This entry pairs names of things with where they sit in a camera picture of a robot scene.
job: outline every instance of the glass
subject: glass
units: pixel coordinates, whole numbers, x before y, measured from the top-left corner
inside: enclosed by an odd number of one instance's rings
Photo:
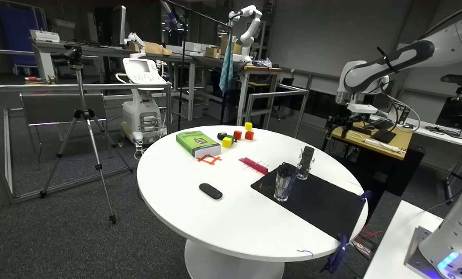
[[[292,190],[292,173],[289,170],[280,170],[276,173],[275,198],[287,201]]]

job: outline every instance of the floor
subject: floor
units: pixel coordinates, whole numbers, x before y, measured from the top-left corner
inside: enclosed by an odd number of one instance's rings
[[[17,94],[0,94],[0,166],[2,108],[19,107]],[[107,107],[117,127],[121,114],[117,105]],[[292,135],[293,118],[272,121],[270,128]],[[219,124],[217,119],[202,118],[193,122],[182,121],[182,128],[193,125]],[[13,113],[13,155],[16,192],[24,194],[42,189],[59,147],[58,130],[44,130],[44,155],[41,164],[25,128],[22,114]],[[121,155],[131,163],[134,147],[123,139],[117,128],[111,135],[118,142]],[[303,125],[300,139],[317,147],[321,145],[324,132]],[[123,167],[121,161],[98,136],[101,158],[106,170]],[[72,178],[95,175],[95,161],[84,132],[69,144],[61,159],[53,184],[67,183]],[[422,166],[408,186],[404,198],[422,207],[431,207],[444,201],[441,181],[445,173]],[[134,175],[123,173],[107,180],[109,192],[120,217],[114,226],[109,223],[106,197],[100,181],[75,189],[50,194],[47,198],[8,204],[7,190],[0,183],[0,277],[160,277],[188,279],[183,262],[185,238],[165,226],[143,203],[137,192]],[[385,232],[400,197],[385,194],[374,212],[368,229]],[[435,206],[431,211],[444,215],[448,204]],[[369,265],[354,248],[335,274],[320,273],[326,259],[287,263],[286,279],[309,277],[362,277]]]

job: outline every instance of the tripod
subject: tripod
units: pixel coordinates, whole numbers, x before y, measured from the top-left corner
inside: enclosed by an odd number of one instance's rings
[[[81,56],[83,56],[83,49],[81,46],[66,46],[67,51],[64,52],[64,56],[69,59],[70,62],[70,66],[75,70],[76,73],[76,80],[78,80],[78,90],[80,90],[80,99],[81,99],[81,110],[76,110],[73,113],[73,121],[67,130],[67,135],[66,135],[66,139],[58,152],[58,159],[49,175],[49,180],[47,180],[47,184],[45,187],[41,190],[41,197],[45,198],[47,197],[47,189],[50,186],[50,181],[52,178],[55,176],[55,172],[59,166],[59,161],[64,155],[64,150],[72,138],[72,133],[75,130],[75,125],[78,121],[84,119],[87,122],[87,128],[89,128],[89,135],[90,135],[90,141],[92,141],[92,147],[93,147],[93,153],[95,153],[95,159],[97,159],[97,164],[95,164],[95,169],[98,170],[100,176],[101,176],[101,181],[103,181],[103,186],[104,186],[104,192],[106,192],[106,198],[107,198],[107,204],[109,204],[109,211],[111,211],[111,215],[109,215],[109,220],[112,223],[117,223],[117,215],[114,212],[114,207],[112,207],[112,203],[111,203],[111,198],[109,198],[109,190],[107,190],[107,184],[106,184],[106,176],[104,176],[104,169],[103,169],[103,163],[101,163],[101,158],[98,155],[98,149],[97,149],[97,141],[95,141],[95,133],[93,133],[93,128],[92,128],[92,122],[95,122],[98,125],[98,128],[106,135],[106,138],[109,139],[111,145],[115,149],[117,155],[123,159],[123,163],[126,164],[126,167],[134,172],[134,169],[128,164],[128,161],[123,158],[123,155],[120,153],[120,150],[117,149],[118,144],[114,142],[114,139],[111,138],[111,135],[107,133],[106,128],[103,128],[103,125],[100,124],[98,118],[95,116],[95,111],[90,110],[87,107],[87,101],[86,101],[86,93],[84,93],[84,87],[83,87],[83,74],[81,74],[81,70],[83,70],[83,60],[81,60]]]

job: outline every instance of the computer screen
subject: computer screen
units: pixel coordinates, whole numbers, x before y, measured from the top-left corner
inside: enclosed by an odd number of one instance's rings
[[[112,12],[112,42],[111,45],[124,45],[128,32],[126,6],[120,4]]]
[[[448,97],[436,124],[462,128],[462,97]]]

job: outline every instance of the white pedestal base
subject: white pedestal base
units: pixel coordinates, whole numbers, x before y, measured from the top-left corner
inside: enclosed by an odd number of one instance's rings
[[[281,279],[284,262],[256,262],[231,257],[186,240],[186,269],[193,279]]]

